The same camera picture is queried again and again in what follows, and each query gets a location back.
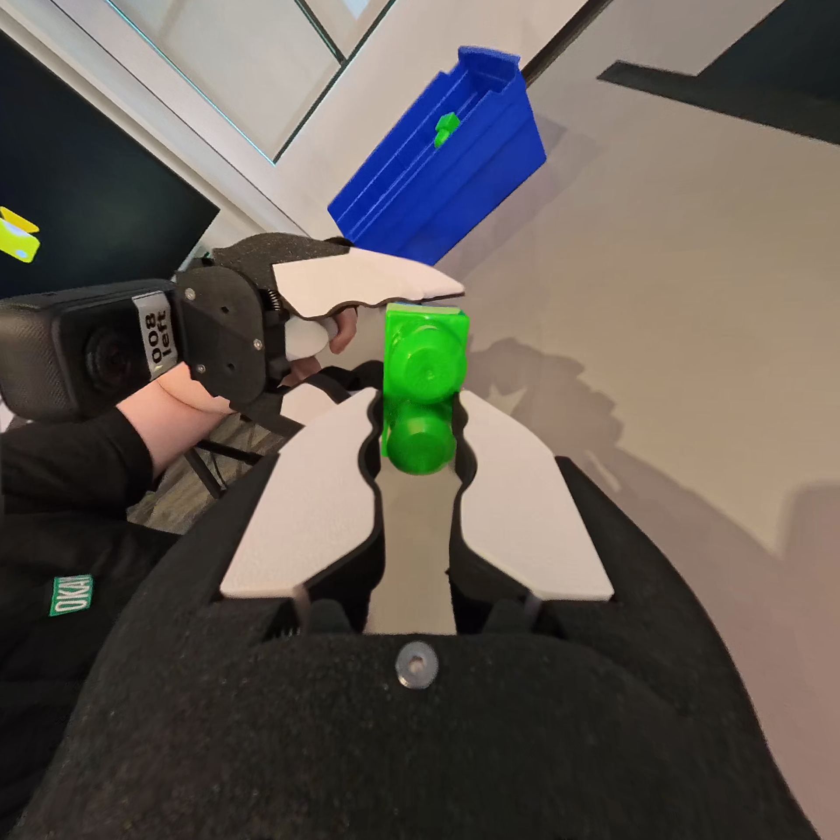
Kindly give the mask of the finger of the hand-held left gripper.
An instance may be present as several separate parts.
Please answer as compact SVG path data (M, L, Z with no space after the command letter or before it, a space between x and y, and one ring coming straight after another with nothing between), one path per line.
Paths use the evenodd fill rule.
M286 323L285 350L288 361L314 357L329 343L329 319L289 319Z
M362 248L272 267L280 298L294 315L320 320L352 307L460 298L464 286L433 266Z

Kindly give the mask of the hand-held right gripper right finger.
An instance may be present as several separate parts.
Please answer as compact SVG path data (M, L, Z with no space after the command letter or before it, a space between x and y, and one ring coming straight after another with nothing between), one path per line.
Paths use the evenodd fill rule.
M454 404L456 493L448 581L457 628L501 601L531 621L550 602L609 602L614 586L552 450L470 391Z

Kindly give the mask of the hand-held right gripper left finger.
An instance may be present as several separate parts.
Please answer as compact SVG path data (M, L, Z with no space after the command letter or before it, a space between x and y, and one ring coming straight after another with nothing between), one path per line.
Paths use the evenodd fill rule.
M365 387L227 493L219 519L237 538L220 600L286 601L300 626L334 602L353 631L365 630L385 570L381 434L382 392Z

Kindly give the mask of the green two-stud block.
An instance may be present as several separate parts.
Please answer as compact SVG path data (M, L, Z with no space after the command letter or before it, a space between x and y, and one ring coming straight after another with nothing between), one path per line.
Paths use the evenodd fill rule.
M432 475L455 455L453 402L466 378L468 336L459 308L385 309L381 453L405 474Z

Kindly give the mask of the blue plastic bin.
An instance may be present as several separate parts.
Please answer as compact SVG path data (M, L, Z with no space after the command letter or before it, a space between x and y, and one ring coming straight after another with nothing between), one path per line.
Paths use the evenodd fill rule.
M435 265L544 162L520 57L462 46L328 205L354 246ZM434 147L439 118L459 128Z

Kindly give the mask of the person's left forearm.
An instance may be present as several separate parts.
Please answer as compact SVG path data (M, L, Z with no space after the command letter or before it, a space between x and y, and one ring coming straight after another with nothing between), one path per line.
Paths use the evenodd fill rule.
M116 408L80 423L29 423L2 434L5 513L124 518L158 483L144 441Z

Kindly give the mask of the grey desk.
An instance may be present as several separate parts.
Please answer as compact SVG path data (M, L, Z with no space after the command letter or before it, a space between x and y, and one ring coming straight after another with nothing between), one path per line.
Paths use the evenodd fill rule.
M776 10L838 47L838 2L610 2L529 87L546 164L440 267L468 388L663 550L838 838L838 146L599 79L699 77Z

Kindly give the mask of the black desk inlay panel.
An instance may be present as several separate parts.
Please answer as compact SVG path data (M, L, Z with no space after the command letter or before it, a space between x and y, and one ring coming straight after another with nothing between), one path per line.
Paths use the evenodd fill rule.
M838 146L839 2L782 2L696 75L618 60L598 80Z

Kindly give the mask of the person's left hand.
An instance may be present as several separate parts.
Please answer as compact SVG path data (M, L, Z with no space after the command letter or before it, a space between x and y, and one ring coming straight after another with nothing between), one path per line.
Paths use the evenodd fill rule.
M185 362L122 400L117 408L142 439L154 480L235 414L229 401L210 395L193 378Z

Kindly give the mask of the black monitor screen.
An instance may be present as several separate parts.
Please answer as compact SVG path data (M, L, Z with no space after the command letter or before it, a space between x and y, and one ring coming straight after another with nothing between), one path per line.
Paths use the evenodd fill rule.
M171 278L218 207L7 35L1 295Z

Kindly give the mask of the large gridded window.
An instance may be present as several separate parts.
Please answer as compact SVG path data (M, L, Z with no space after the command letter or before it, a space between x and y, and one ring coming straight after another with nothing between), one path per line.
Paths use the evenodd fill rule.
M212 112L271 165L394 4L56 2L179 115Z

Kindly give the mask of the person's black jacket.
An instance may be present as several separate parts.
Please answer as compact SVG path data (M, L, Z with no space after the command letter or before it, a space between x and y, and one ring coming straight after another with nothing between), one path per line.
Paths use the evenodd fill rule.
M1 832L25 812L120 613L178 536L125 507L8 493L1 540Z

